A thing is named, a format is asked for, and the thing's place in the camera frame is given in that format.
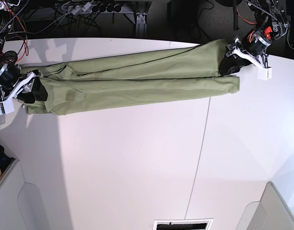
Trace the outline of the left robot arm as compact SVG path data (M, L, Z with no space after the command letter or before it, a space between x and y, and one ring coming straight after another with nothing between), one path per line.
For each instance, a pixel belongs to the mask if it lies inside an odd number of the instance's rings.
M272 68L267 49L288 33L290 23L277 0L248 0L246 4L253 11L255 21L244 21L254 27L246 36L236 36L234 42L226 46L219 73L230 75L240 72L242 67L254 65L258 68L258 78L268 80L272 77Z

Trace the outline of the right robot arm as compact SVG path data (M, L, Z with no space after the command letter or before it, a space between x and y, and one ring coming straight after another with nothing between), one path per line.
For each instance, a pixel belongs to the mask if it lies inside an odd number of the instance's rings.
M17 98L26 104L33 104L36 101L45 102L48 93L41 83L42 73L35 69L22 73L18 62L29 54L27 30L20 19L20 14L29 4L28 0L0 0L0 102ZM23 44L19 52L9 50L3 51L3 47L15 23L22 28L23 36L18 32L14 35L22 40Z

